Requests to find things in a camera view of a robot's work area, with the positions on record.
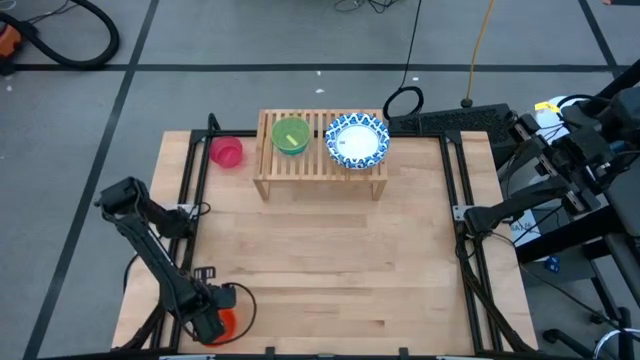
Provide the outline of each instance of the wooden rack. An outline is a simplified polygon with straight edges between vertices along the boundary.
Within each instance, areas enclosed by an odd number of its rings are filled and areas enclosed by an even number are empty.
[[[362,112],[382,119],[380,110],[262,110],[258,121],[256,168],[253,181],[263,200],[269,199],[272,182],[351,182],[370,184],[373,200],[379,200],[387,183],[387,165],[350,170],[329,158],[324,135],[333,120],[343,114]],[[307,121],[310,139],[305,151],[290,156],[281,153],[271,142],[271,129],[277,121],[297,116]]]

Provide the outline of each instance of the blue and white plate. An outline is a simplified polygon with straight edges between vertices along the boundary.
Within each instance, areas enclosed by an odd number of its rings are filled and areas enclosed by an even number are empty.
[[[389,150],[389,130],[375,116],[344,114],[329,125],[325,136],[329,156],[349,169],[380,163]]]

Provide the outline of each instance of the wooden tabletop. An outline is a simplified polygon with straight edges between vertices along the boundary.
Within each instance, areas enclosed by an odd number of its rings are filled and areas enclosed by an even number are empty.
[[[502,201],[486,134],[462,137],[476,204]],[[189,132],[164,134],[150,191],[161,204],[177,201],[188,139]],[[212,211],[201,218],[193,266],[215,266],[216,283],[251,288],[257,320],[244,338],[214,349],[183,333],[180,352],[262,354],[275,346],[279,354],[393,355],[399,347],[412,355],[473,353],[437,139],[392,139],[378,202],[366,185],[346,184],[276,184],[263,202],[252,181],[255,139],[241,141],[240,166],[209,166],[204,200]],[[450,155],[455,167],[453,147]],[[461,198],[459,177],[456,184]],[[496,232],[510,236],[508,226]],[[513,248],[498,238],[484,246],[496,305],[536,347]],[[241,331],[251,307],[238,294]],[[114,346],[129,340],[157,301],[157,282],[136,262]],[[490,348],[484,321],[483,329]],[[169,332],[167,326],[164,345]]]

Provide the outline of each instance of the black vacuum hose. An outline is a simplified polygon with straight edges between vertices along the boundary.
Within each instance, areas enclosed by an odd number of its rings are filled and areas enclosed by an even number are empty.
[[[42,40],[40,40],[40,38],[38,38],[36,28],[28,22],[20,21],[13,16],[7,15],[2,12],[0,12],[0,21],[3,21],[9,26],[16,29],[20,33],[20,35],[29,40],[36,48],[38,48],[38,50],[42,51],[43,54],[59,64],[78,70],[100,69],[107,63],[107,61],[111,60],[111,58],[114,57],[116,52],[118,52],[118,48],[120,47],[120,35],[118,34],[118,29],[113,23],[113,20],[111,20],[111,18],[107,16],[104,11],[100,10],[100,8],[88,2],[87,0],[70,1],[82,6],[83,8],[95,14],[100,20],[102,20],[102,22],[107,26],[107,29],[109,30],[109,36],[111,38],[111,40],[109,40],[109,45],[102,52],[102,54],[93,59],[78,61],[68,59],[58,54]]]

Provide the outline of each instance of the pink cup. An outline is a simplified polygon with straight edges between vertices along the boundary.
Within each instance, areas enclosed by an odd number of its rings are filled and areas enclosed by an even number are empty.
[[[233,136],[214,138],[209,157],[223,168],[232,168],[242,161],[242,143]]]

